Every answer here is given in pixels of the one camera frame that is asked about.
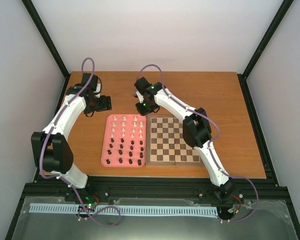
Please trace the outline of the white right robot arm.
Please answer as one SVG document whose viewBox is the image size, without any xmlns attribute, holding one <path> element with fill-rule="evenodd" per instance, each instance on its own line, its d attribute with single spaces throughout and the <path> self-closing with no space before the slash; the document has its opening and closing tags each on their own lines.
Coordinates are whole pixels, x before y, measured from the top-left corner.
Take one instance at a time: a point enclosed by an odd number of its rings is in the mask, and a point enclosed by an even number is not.
<svg viewBox="0 0 300 240">
<path fill-rule="evenodd" d="M 224 203 L 233 193 L 235 184 L 216 153 L 210 125 L 212 121 L 206 111 L 184 103 L 160 82 L 151 84 L 141 77 L 134 83 L 134 88 L 134 96 L 139 100 L 135 106 L 140 115 L 146 116 L 164 108 L 182 123 L 183 140 L 199 153 L 209 173 L 215 198 Z"/>
</svg>

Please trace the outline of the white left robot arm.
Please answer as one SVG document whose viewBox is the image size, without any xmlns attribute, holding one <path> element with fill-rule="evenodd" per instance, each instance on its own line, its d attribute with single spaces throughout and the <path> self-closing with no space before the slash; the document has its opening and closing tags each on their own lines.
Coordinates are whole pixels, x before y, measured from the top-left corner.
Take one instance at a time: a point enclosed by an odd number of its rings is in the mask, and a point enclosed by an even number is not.
<svg viewBox="0 0 300 240">
<path fill-rule="evenodd" d="M 68 137 L 80 114 L 92 117 L 96 112 L 111 110 L 110 96 L 101 92 L 100 78 L 83 73 L 81 82 L 67 89 L 60 109 L 48 126 L 31 136 L 34 163 L 40 175 L 45 179 L 63 179 L 69 187 L 77 188 L 76 195 L 85 202 L 93 198 L 94 188 L 87 184 L 88 176 L 74 164 Z"/>
</svg>

